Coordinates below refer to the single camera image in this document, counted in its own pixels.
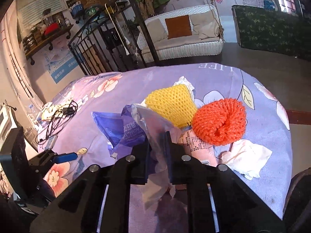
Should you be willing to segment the orange brown cushion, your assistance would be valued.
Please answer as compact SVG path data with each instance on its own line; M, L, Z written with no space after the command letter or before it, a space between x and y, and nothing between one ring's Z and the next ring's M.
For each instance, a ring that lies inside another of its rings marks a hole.
M168 39L191 36L189 15L165 19L168 29Z

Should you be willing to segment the yellow foam fruit net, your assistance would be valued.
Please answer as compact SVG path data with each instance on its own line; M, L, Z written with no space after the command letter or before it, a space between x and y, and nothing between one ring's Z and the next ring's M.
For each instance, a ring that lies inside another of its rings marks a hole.
M184 84L155 90L145 98L147 107L178 128L191 125L197 107Z

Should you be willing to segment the purple plastic wrapper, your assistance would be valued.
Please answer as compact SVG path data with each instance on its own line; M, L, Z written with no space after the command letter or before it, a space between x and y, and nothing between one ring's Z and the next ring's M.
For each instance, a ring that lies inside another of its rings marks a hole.
M135 145L148 140L151 146L148 181L140 187L142 202L147 210L157 203L167 189L170 195L176 193L168 176L168 164L164 150L164 133L169 132L172 142L177 142L182 131L170 121L139 104L124 106L122 112L92 112L100 132L109 140L111 157L119 160L131 153Z

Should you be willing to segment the black trash bin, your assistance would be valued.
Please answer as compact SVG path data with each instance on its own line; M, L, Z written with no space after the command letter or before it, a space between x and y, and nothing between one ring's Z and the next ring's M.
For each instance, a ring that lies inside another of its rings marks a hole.
M283 211L286 232L311 233L310 179L310 168L301 171L291 179Z

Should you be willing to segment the wooden wall shelf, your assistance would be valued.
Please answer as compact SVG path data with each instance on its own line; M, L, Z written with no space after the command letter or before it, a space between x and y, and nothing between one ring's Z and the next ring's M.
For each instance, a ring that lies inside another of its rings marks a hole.
M30 60L30 64L33 66L35 64L35 61L33 59L33 55L36 54L38 51L40 51L43 47L45 47L47 45L48 45L48 50L53 50L52 41L54 41L55 39L57 39L58 37L60 37L64 34L67 34L66 39L70 39L72 27L73 27L73 24L71 24L70 26L61 28L60 30L55 31L50 36L45 37L44 40L40 41L34 47L31 47L30 50L25 53L26 59Z

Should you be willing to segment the pink snack packet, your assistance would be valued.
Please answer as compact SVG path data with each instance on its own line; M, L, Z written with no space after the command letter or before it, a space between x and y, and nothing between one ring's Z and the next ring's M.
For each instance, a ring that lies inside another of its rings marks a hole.
M201 163L213 167L218 165L213 146L197 137L192 129L180 136L178 144L184 147L186 154L198 159Z

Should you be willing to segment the white wicker swing sofa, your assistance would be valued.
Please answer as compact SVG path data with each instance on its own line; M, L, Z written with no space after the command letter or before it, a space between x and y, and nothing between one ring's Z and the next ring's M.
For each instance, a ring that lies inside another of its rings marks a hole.
M168 39L165 19L184 15L189 15L192 35ZM218 12L211 4L172 10L145 20L145 25L160 60L218 55L224 45Z

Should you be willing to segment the purple floral bed sheet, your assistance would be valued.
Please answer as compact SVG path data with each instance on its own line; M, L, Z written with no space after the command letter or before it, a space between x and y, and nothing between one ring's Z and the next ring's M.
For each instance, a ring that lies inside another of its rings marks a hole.
M31 232L285 232L287 111L217 63L88 76L54 100L77 112L45 174Z

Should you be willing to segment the orange foam fruit net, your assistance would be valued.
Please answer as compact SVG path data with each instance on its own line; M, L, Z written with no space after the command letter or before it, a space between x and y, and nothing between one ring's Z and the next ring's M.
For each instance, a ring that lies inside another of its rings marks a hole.
M201 140L224 146L240 140L246 131L246 110L242 102L225 98L202 106L192 119L192 130Z

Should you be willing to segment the green patterned mattress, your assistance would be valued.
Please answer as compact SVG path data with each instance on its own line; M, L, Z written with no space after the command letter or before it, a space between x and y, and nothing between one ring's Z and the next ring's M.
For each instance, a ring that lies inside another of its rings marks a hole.
M232 6L232 14L240 47L310 61L310 19L243 5Z

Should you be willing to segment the white crumpled tissue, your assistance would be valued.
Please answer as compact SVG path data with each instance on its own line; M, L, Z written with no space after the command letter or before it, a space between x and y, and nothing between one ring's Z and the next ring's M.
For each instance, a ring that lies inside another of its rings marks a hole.
M272 151L265 146L241 139L232 144L229 151L221 154L221 162L244 175L248 180L260 178L260 171L268 162Z

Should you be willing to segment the black metal railing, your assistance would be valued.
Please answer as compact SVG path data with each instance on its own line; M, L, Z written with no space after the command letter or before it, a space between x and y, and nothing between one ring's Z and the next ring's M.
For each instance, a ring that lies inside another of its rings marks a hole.
M161 64L136 1L109 0L68 43L68 48L84 75L126 72L147 67L147 59L143 57L138 38L125 15L128 9L132 9L135 14L152 62Z

